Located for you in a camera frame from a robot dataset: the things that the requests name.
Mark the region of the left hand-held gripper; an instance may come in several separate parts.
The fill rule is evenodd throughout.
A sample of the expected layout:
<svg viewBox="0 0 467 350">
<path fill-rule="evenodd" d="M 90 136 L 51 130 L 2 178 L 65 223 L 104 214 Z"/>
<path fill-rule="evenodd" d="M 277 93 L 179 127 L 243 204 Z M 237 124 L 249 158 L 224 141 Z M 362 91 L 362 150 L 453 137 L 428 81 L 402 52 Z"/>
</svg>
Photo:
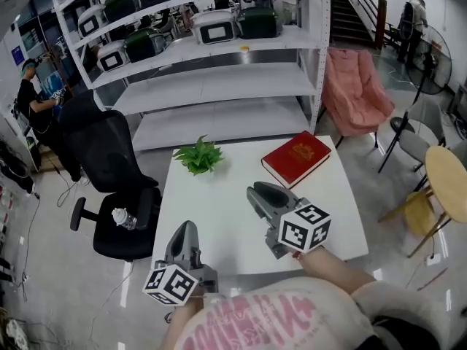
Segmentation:
<svg viewBox="0 0 467 350">
<path fill-rule="evenodd" d="M 198 228 L 183 222 L 169 240 L 165 261 L 151 265 L 142 292 L 163 306 L 183 306 L 201 288 L 201 295 L 218 292 L 218 274 L 200 262 Z"/>
</svg>

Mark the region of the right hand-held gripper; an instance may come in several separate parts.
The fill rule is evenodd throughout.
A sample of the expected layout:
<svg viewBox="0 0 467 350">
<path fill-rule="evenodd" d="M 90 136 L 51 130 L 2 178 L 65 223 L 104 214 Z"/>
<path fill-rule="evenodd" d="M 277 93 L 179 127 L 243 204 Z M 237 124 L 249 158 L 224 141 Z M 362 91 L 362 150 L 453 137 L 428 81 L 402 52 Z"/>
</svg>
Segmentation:
<svg viewBox="0 0 467 350">
<path fill-rule="evenodd" d="M 289 249 L 308 253 L 325 243 L 331 216 L 289 189 L 269 182 L 255 182 L 247 188 L 247 200 L 260 218 L 269 224 L 266 245 L 280 259 Z"/>
</svg>

